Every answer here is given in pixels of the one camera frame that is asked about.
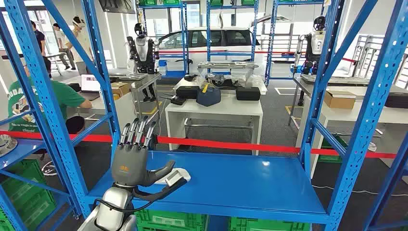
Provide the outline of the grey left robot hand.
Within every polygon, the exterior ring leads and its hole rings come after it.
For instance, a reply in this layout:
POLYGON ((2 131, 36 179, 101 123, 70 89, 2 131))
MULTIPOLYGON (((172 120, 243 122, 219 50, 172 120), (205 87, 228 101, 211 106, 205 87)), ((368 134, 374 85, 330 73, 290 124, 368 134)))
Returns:
POLYGON ((148 147, 156 126, 153 121, 144 136, 147 122, 148 116, 144 116, 143 119, 135 118, 132 123, 124 126, 111 167, 114 184, 117 186, 148 187, 171 173, 174 168, 175 161, 170 160, 160 169, 147 169, 148 147))

